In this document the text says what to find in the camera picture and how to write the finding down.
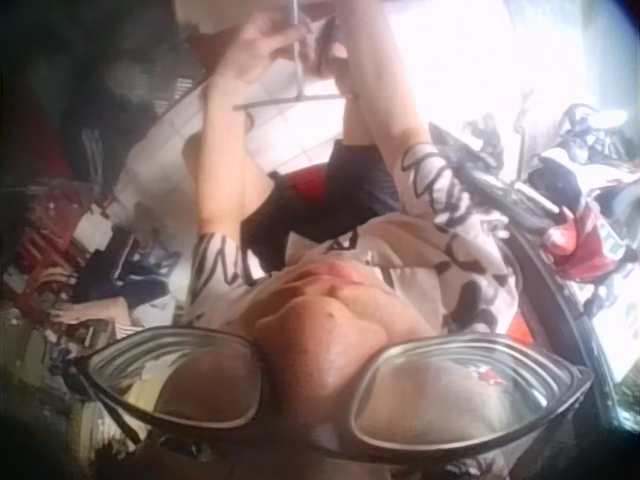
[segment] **white t-shirt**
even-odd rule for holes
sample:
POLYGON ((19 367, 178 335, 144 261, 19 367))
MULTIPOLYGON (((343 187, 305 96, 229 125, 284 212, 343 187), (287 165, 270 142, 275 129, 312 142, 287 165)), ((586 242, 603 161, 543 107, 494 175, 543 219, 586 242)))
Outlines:
MULTIPOLYGON (((394 182, 402 212, 377 217, 322 244, 291 234, 283 272, 324 255, 356 259, 437 330, 486 331, 486 325, 506 332, 517 310, 514 278, 437 148, 419 144, 408 149, 394 182)), ((239 246, 225 235, 201 235, 184 323, 219 328, 254 298, 277 289, 283 272, 266 275, 251 254, 243 261, 239 246)))

